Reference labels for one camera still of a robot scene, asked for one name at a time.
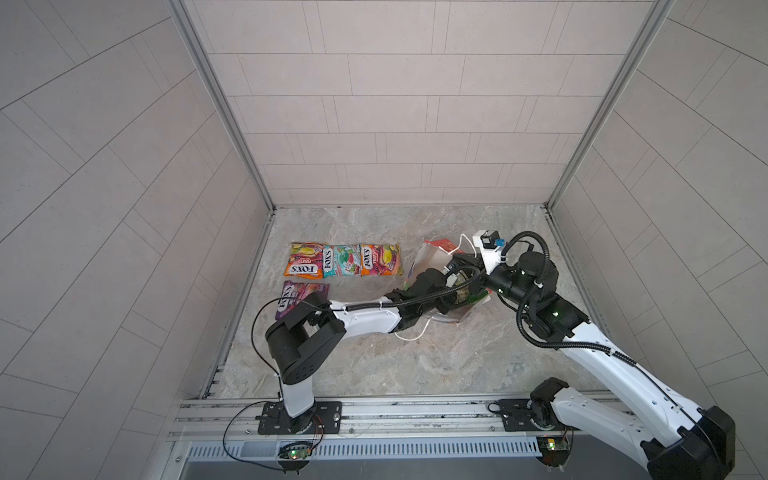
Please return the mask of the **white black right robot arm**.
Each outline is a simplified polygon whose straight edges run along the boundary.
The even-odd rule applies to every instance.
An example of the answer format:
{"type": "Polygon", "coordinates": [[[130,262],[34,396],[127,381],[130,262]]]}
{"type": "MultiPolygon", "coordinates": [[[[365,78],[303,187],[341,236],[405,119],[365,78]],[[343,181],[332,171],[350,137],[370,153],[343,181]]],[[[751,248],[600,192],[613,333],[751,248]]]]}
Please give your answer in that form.
{"type": "Polygon", "coordinates": [[[548,254],[526,251],[508,265],[503,250],[457,253],[449,267],[469,267],[481,284],[512,303],[531,345],[557,350],[587,369],[627,407],[622,413],[551,378],[531,394],[538,422],[575,427],[636,461],[654,479],[724,479],[735,466],[735,422],[717,406],[701,408],[658,380],[557,292],[548,254]]]}

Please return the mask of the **aluminium corner post left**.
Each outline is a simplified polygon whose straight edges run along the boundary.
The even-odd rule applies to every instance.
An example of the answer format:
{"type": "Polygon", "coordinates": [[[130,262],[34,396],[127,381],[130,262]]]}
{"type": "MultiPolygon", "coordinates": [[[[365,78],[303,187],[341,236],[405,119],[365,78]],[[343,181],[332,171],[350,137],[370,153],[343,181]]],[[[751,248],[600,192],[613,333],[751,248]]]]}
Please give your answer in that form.
{"type": "Polygon", "coordinates": [[[227,132],[234,148],[243,160],[246,169],[255,182],[256,189],[264,201],[267,209],[274,214],[276,205],[273,202],[268,188],[262,176],[259,174],[256,163],[252,157],[250,149],[245,141],[243,133],[239,128],[233,109],[227,100],[222,86],[216,76],[214,67],[202,43],[201,37],[195,29],[195,26],[187,8],[185,1],[169,0],[167,1],[169,13],[176,24],[181,39],[185,44],[192,61],[194,62],[203,86],[208,92],[214,107],[221,118],[223,127],[227,132]]]}

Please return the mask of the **left green circuit board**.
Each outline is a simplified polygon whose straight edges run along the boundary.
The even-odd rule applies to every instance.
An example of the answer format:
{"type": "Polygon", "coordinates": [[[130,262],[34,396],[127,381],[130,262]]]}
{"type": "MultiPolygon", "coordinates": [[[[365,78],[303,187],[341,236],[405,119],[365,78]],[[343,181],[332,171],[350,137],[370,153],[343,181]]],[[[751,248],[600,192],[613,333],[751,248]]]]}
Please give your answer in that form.
{"type": "Polygon", "coordinates": [[[292,442],[280,448],[277,458],[284,461],[306,461],[311,457],[313,449],[311,442],[292,442]]]}

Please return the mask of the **aluminium corner post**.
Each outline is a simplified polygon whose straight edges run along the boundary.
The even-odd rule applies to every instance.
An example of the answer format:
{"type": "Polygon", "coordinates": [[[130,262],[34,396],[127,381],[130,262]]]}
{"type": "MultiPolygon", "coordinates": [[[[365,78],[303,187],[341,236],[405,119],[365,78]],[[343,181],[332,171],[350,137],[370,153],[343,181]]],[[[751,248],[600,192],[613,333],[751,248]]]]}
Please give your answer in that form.
{"type": "Polygon", "coordinates": [[[566,164],[561,178],[556,184],[551,196],[545,203],[548,212],[553,212],[562,199],[566,188],[574,178],[576,171],[592,147],[603,125],[613,112],[618,100],[621,98],[632,75],[639,67],[647,50],[650,48],[670,9],[676,3],[675,0],[656,0],[651,7],[640,28],[624,56],[619,68],[614,75],[607,92],[603,96],[585,132],[581,136],[570,160],[566,164]]]}
{"type": "Polygon", "coordinates": [[[208,92],[214,107],[221,118],[223,127],[227,132],[234,148],[243,160],[246,169],[255,182],[256,189],[264,201],[267,209],[274,214],[276,205],[273,202],[268,188],[262,176],[259,174],[256,163],[252,157],[250,149],[245,141],[243,133],[239,128],[233,109],[227,100],[222,86],[216,76],[214,67],[202,43],[201,37],[195,29],[195,26],[187,8],[185,1],[169,0],[167,1],[169,13],[176,24],[181,39],[185,44],[192,61],[194,62],[203,86],[208,92]]]}

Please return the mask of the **aluminium corner post right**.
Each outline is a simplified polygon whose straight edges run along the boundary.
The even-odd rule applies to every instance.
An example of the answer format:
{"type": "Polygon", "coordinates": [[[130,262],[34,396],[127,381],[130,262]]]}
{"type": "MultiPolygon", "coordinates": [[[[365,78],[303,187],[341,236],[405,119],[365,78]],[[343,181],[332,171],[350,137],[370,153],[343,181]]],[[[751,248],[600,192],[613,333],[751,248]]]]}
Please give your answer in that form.
{"type": "Polygon", "coordinates": [[[548,212],[553,212],[562,199],[566,188],[574,178],[576,171],[592,147],[603,125],[613,112],[618,100],[621,98],[632,75],[639,67],[647,50],[650,48],[670,9],[676,3],[675,0],[656,0],[651,7],[640,28],[624,56],[619,68],[614,75],[607,92],[603,96],[585,132],[581,136],[570,160],[566,164],[561,178],[556,184],[551,196],[545,203],[548,212]]]}

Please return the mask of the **red paper gift bag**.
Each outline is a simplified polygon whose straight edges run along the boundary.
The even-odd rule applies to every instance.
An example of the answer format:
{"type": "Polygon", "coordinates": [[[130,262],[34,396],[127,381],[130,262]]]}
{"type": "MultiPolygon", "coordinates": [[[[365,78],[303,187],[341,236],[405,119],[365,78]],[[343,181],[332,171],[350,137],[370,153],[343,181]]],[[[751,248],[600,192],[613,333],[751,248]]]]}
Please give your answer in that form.
{"type": "MultiPolygon", "coordinates": [[[[449,277],[449,261],[456,253],[465,252],[447,239],[425,241],[410,267],[404,287],[393,290],[387,297],[394,300],[410,300],[451,288],[454,279],[449,277]]],[[[474,248],[467,254],[479,256],[474,248]]],[[[475,307],[483,304],[466,306],[443,315],[435,309],[436,299],[405,306],[404,313],[401,313],[402,319],[392,333],[400,340],[416,341],[424,334],[431,321],[460,323],[475,307]]]]}

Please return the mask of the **green Fox's candy bag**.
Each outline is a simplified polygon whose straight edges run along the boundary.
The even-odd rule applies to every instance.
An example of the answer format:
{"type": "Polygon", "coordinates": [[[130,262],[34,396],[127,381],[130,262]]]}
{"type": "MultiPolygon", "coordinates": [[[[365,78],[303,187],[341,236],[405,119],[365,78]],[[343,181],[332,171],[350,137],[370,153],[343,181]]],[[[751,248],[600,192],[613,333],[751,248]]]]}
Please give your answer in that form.
{"type": "Polygon", "coordinates": [[[485,288],[475,293],[468,293],[465,296],[464,300],[462,301],[461,306],[471,307],[477,304],[482,304],[484,302],[487,302],[487,298],[489,297],[489,295],[490,295],[490,292],[485,288]]]}

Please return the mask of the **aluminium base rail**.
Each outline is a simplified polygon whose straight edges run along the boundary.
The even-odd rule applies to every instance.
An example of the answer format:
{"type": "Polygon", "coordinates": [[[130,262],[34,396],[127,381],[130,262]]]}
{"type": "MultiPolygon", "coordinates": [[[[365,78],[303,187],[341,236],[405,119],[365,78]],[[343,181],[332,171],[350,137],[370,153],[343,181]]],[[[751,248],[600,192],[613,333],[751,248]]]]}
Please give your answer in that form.
{"type": "Polygon", "coordinates": [[[321,398],[303,418],[290,418],[281,403],[256,399],[182,403],[168,440],[219,440],[226,435],[287,439],[554,436],[574,430],[584,415],[616,414],[626,433],[651,425],[607,391],[571,391],[547,413],[525,394],[321,398]]]}

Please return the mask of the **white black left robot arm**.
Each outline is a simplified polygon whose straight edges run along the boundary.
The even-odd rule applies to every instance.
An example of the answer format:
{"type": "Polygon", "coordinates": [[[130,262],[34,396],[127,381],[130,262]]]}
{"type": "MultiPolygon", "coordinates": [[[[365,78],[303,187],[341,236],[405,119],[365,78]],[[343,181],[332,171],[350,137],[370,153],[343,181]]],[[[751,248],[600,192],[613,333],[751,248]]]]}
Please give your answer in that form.
{"type": "Polygon", "coordinates": [[[375,301],[332,301],[322,292],[298,301],[265,333],[282,394],[278,427],[291,434],[313,427],[317,402],[312,377],[341,341],[400,333],[433,311],[461,308],[464,302],[459,293],[477,292],[480,279],[481,271],[475,266],[453,267],[447,272],[429,268],[409,288],[395,289],[375,301]]]}

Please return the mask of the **green circuit board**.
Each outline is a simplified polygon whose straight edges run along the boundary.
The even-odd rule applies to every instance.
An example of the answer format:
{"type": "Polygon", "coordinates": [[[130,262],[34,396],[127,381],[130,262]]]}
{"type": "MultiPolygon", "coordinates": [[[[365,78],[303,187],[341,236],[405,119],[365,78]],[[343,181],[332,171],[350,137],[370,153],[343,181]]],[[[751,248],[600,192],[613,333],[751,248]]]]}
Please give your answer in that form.
{"type": "Polygon", "coordinates": [[[567,463],[571,454],[571,445],[564,437],[537,437],[540,456],[538,460],[545,466],[560,468],[567,463]]]}
{"type": "Polygon", "coordinates": [[[313,449],[311,442],[292,442],[280,448],[277,458],[284,461],[306,461],[311,457],[313,449]]]}

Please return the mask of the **red orange Fox's candy bag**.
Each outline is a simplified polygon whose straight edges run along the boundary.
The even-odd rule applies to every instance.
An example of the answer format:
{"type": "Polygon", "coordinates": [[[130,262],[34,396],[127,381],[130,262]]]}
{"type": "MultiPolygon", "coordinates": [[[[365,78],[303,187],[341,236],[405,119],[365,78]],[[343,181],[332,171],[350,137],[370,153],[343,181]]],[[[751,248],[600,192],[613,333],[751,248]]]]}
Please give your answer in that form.
{"type": "Polygon", "coordinates": [[[284,275],[310,280],[323,279],[323,251],[324,245],[321,243],[293,242],[284,275]]]}

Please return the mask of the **purple snack packet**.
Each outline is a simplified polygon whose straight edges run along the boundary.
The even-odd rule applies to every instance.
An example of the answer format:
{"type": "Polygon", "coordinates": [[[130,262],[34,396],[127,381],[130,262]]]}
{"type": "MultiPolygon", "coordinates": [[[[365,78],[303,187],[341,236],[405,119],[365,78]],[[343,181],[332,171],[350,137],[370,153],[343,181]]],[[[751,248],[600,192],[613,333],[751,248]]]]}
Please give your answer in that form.
{"type": "Polygon", "coordinates": [[[328,295],[330,286],[326,283],[307,283],[285,280],[282,285],[280,300],[277,302],[275,320],[281,320],[297,304],[309,295],[320,292],[328,295]]]}

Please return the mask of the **right green circuit board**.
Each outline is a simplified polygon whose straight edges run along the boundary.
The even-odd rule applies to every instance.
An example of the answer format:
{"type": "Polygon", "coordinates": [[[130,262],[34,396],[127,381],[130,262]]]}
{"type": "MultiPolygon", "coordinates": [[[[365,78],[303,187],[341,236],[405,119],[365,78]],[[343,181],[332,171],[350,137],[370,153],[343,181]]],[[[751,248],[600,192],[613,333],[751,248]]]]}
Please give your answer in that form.
{"type": "Polygon", "coordinates": [[[545,466],[560,468],[567,463],[571,454],[571,445],[564,437],[537,437],[540,456],[538,460],[545,466]]]}

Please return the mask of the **teal snack packet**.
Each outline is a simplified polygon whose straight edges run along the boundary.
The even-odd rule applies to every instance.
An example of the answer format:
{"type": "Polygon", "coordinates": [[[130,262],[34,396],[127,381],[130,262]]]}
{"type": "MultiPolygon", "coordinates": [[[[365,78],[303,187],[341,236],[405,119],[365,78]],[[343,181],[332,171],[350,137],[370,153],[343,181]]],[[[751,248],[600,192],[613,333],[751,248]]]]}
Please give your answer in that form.
{"type": "Polygon", "coordinates": [[[358,276],[361,273],[360,246],[324,245],[322,257],[323,276],[358,276]]]}

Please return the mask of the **orange snack packet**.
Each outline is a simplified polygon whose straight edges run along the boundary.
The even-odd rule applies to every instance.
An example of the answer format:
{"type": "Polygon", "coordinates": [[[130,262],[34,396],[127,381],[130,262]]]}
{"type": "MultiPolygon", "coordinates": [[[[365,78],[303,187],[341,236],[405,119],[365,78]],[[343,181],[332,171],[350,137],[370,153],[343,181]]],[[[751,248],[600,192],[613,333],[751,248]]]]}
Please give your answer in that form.
{"type": "Polygon", "coordinates": [[[397,276],[402,274],[399,244],[361,244],[362,276],[397,276]]]}

